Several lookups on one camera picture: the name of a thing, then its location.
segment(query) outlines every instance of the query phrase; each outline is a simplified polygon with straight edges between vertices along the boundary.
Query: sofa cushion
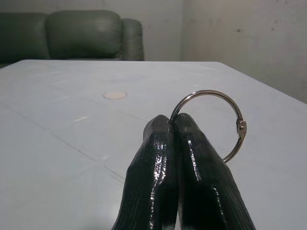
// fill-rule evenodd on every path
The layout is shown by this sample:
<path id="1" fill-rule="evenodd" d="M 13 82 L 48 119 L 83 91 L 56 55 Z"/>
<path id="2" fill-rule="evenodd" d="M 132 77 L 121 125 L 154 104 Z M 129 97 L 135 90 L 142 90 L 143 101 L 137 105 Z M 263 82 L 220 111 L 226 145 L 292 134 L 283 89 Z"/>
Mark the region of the sofa cushion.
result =
<path id="1" fill-rule="evenodd" d="M 51 58 L 119 56 L 122 22 L 111 11 L 60 11 L 47 18 Z"/>
<path id="2" fill-rule="evenodd" d="M 49 57 L 43 13 L 0 13 L 0 62 Z"/>

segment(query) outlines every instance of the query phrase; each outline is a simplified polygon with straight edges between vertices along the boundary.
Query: leather sofa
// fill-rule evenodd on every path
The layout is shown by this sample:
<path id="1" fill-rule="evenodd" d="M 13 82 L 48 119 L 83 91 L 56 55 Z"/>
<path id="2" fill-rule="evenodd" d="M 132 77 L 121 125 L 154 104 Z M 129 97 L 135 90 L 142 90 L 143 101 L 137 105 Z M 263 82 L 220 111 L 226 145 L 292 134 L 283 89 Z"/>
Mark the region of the leather sofa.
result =
<path id="1" fill-rule="evenodd" d="M 0 68 L 23 59 L 143 60 L 142 25 L 111 11 L 0 13 Z"/>

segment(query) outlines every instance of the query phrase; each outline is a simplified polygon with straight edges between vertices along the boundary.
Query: ring hinge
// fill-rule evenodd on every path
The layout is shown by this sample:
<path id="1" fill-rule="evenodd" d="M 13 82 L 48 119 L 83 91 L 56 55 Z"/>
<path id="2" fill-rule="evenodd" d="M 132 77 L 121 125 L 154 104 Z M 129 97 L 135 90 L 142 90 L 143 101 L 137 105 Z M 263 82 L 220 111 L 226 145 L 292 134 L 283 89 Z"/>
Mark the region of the ring hinge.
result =
<path id="1" fill-rule="evenodd" d="M 199 97 L 199 96 L 203 96 L 203 95 L 213 95 L 213 96 L 217 96 L 219 98 L 222 98 L 224 99 L 225 101 L 227 101 L 230 106 L 233 108 L 233 110 L 235 111 L 236 113 L 236 117 L 237 117 L 237 120 L 236 120 L 236 131 L 238 133 L 238 140 L 236 142 L 236 145 L 235 147 L 232 149 L 232 151 L 226 156 L 223 158 L 223 161 L 225 163 L 229 162 L 237 153 L 238 151 L 240 150 L 242 144 L 243 144 L 243 141 L 244 141 L 244 138 L 245 138 L 245 135 L 246 135 L 246 131 L 247 131 L 247 124 L 246 124 L 246 121 L 243 120 L 243 116 L 241 114 L 241 111 L 239 109 L 239 107 L 237 106 L 237 104 L 234 102 L 234 100 L 232 100 L 229 96 L 227 96 L 226 94 L 222 93 L 222 92 L 219 92 L 219 91 L 215 91 L 215 90 L 199 90 L 199 91 L 196 91 L 196 92 L 193 92 L 191 94 L 189 94 L 188 96 L 186 96 L 185 98 L 183 98 L 178 104 L 177 106 L 175 107 L 175 109 L 173 110 L 172 112 L 172 115 L 171 115 L 171 122 L 173 123 L 175 118 L 177 117 L 180 109 L 187 103 L 189 102 L 190 100 L 192 100 L 193 98 L 195 97 Z"/>

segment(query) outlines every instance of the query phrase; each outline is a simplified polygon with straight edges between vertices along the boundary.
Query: metal ring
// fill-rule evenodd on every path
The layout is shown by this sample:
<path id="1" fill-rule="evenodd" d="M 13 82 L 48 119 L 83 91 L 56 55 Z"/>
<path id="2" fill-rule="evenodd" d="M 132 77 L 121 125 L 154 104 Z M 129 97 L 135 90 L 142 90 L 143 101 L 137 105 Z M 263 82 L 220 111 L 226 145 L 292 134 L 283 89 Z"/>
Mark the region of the metal ring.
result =
<path id="1" fill-rule="evenodd" d="M 190 100 L 192 100 L 195 97 L 199 97 L 199 96 L 203 96 L 203 95 L 213 95 L 213 96 L 217 96 L 219 98 L 224 99 L 225 101 L 227 101 L 231 107 L 233 108 L 233 110 L 236 113 L 236 132 L 238 133 L 238 141 L 236 142 L 235 147 L 232 149 L 232 151 L 223 158 L 223 161 L 225 163 L 227 163 L 228 161 L 230 161 L 231 159 L 233 159 L 233 157 L 238 153 L 238 151 L 240 150 L 242 144 L 243 144 L 243 140 L 245 138 L 246 135 L 246 130 L 247 130 L 247 124 L 246 122 L 243 120 L 243 116 L 241 114 L 241 111 L 239 109 L 239 107 L 237 106 L 237 104 L 226 94 L 219 92 L 219 91 L 215 91 L 215 90 L 199 90 L 196 92 L 193 92 L 191 94 L 189 94 L 188 96 L 186 96 L 185 98 L 183 98 L 175 107 L 175 109 L 173 110 L 173 113 L 171 115 L 171 122 L 173 123 L 175 118 L 177 117 L 180 109 Z"/>

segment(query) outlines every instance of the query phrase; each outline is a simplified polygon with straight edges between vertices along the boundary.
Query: white wall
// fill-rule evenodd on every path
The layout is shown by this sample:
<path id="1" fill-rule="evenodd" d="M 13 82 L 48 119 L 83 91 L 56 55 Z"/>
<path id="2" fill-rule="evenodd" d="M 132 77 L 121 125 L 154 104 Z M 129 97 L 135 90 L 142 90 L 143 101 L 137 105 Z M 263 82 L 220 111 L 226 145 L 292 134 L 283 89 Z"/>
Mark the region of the white wall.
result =
<path id="1" fill-rule="evenodd" d="M 307 0 L 185 0 L 181 54 L 223 62 L 307 103 Z"/>
<path id="2" fill-rule="evenodd" d="M 146 60 L 180 59 L 183 0 L 0 0 L 0 12 L 111 10 L 143 24 Z"/>

